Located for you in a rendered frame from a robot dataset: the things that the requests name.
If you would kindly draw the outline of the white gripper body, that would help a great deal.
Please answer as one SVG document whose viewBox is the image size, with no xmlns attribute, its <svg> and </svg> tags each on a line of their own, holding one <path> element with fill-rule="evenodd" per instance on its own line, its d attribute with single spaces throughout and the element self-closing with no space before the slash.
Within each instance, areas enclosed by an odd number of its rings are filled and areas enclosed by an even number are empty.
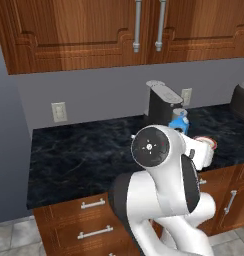
<svg viewBox="0 0 244 256">
<path fill-rule="evenodd" d="M 201 158 L 202 168 L 208 167 L 212 163 L 213 155 L 214 155 L 214 150 L 208 151 L 208 152 L 203 151 L 203 157 Z"/>
</svg>

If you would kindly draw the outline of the dark grey coffee machine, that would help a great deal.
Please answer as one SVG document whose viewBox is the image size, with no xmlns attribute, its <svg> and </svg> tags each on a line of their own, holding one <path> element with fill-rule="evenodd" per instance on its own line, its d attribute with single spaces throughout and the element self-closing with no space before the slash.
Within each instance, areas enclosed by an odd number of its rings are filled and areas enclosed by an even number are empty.
<svg viewBox="0 0 244 256">
<path fill-rule="evenodd" d="M 150 80 L 146 85 L 150 89 L 148 123 L 167 126 L 173 110 L 182 107 L 183 99 L 162 81 Z"/>
</svg>

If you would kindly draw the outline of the red and white mug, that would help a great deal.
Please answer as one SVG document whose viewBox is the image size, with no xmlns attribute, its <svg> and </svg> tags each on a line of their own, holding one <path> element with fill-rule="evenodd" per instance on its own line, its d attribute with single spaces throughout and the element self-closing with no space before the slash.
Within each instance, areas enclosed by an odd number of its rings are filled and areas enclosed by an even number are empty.
<svg viewBox="0 0 244 256">
<path fill-rule="evenodd" d="M 194 140 L 201 143 L 201 147 L 200 147 L 201 151 L 208 152 L 208 151 L 215 150 L 217 148 L 217 142 L 211 137 L 195 136 Z"/>
</svg>

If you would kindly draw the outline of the wooden drawer front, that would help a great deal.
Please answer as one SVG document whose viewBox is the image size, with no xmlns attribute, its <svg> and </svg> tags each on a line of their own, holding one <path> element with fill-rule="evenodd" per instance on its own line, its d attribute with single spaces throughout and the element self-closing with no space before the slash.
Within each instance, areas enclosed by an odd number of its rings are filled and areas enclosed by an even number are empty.
<svg viewBox="0 0 244 256">
<path fill-rule="evenodd" d="M 78 240 L 80 232 L 105 229 L 113 231 Z M 69 223 L 55 223 L 39 228 L 47 256 L 127 256 L 127 233 L 112 218 L 96 218 Z"/>
<path fill-rule="evenodd" d="M 209 170 L 199 173 L 199 178 L 205 181 L 200 185 L 202 192 L 214 194 L 218 192 L 225 193 L 231 186 L 235 184 L 236 166 L 230 166 L 215 170 Z"/>
<path fill-rule="evenodd" d="M 81 209 L 82 202 L 86 204 L 97 202 L 103 198 L 105 205 Z M 34 216 L 39 226 L 54 225 L 55 223 L 69 223 L 74 220 L 83 220 L 88 216 L 97 216 L 110 212 L 108 193 L 84 197 L 62 203 L 52 204 L 34 210 Z"/>
</svg>

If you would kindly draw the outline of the blue bottle with grey cap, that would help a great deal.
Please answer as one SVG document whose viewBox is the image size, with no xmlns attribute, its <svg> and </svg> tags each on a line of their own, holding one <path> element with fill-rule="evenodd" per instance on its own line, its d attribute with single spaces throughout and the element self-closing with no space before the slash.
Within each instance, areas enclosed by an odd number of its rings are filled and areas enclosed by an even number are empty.
<svg viewBox="0 0 244 256">
<path fill-rule="evenodd" d="M 169 123 L 169 127 L 187 135 L 189 128 L 187 114 L 188 112 L 185 109 L 175 108 L 172 113 L 172 119 Z"/>
</svg>

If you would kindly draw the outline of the wooden base cupboard door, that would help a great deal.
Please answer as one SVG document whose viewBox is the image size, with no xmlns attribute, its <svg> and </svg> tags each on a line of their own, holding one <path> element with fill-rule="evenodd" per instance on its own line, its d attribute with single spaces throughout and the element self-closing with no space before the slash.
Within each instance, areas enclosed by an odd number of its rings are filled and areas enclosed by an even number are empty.
<svg viewBox="0 0 244 256">
<path fill-rule="evenodd" d="M 237 190 L 237 194 L 230 207 L 229 213 L 225 215 L 224 208 L 230 201 L 230 191 L 232 190 Z M 221 205 L 218 216 L 213 223 L 212 231 L 210 234 L 216 235 L 240 227 L 244 227 L 244 185 L 232 186 L 226 192 L 224 201 Z"/>
</svg>

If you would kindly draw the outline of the dark brown rounded appliance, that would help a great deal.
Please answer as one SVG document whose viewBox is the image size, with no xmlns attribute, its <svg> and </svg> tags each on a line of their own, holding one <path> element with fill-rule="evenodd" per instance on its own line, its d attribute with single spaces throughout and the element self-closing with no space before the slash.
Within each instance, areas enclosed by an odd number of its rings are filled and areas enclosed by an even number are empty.
<svg viewBox="0 0 244 256">
<path fill-rule="evenodd" d="M 244 120 L 244 82 L 234 88 L 230 109 L 236 116 Z"/>
</svg>

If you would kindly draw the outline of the cream wall socket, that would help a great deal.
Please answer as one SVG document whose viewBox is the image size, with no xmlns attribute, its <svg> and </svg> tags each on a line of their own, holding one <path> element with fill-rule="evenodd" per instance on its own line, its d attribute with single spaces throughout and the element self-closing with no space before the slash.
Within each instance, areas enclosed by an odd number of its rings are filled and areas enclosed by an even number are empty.
<svg viewBox="0 0 244 256">
<path fill-rule="evenodd" d="M 181 92 L 181 97 L 183 98 L 183 105 L 188 106 L 190 104 L 191 100 L 191 94 L 192 94 L 192 89 L 183 89 Z"/>
<path fill-rule="evenodd" d="M 64 102 L 52 103 L 51 107 L 55 122 L 64 122 L 67 120 L 66 106 Z"/>
</svg>

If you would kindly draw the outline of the wooden wall cupboard door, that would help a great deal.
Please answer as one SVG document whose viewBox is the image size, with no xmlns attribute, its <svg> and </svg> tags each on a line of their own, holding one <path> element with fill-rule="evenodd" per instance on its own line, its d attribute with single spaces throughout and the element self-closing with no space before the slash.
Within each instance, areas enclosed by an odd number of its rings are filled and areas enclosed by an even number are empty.
<svg viewBox="0 0 244 256">
<path fill-rule="evenodd" d="M 146 63 L 150 0 L 0 0 L 0 44 L 10 75 Z"/>
<path fill-rule="evenodd" d="M 160 1 L 150 1 L 150 64 L 244 58 L 244 0 L 166 0 L 162 50 L 156 51 Z"/>
</svg>

